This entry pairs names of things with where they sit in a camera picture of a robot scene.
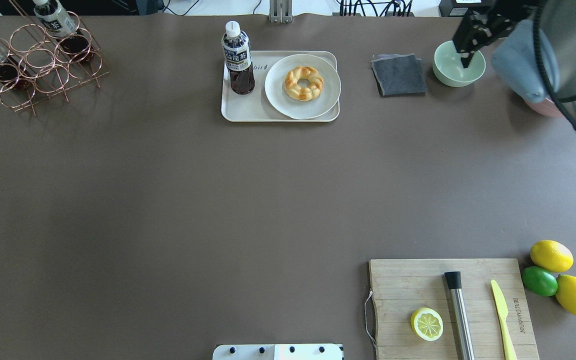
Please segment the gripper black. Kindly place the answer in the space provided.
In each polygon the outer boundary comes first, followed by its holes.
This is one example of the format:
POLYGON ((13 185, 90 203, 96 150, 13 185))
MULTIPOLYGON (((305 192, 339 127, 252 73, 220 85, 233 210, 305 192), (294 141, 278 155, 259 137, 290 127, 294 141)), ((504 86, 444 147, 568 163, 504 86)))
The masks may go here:
POLYGON ((480 48, 498 37, 499 14, 466 13, 452 38, 455 50, 462 54, 462 67, 468 69, 480 48))

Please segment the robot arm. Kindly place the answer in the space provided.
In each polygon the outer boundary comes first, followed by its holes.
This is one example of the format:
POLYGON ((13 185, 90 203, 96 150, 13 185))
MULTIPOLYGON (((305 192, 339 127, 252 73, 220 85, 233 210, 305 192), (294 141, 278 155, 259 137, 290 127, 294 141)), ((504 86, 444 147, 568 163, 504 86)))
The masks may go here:
POLYGON ((469 9, 448 47, 465 70, 498 39, 496 73, 529 103, 550 100, 576 132, 576 0, 494 0, 484 11, 469 9))

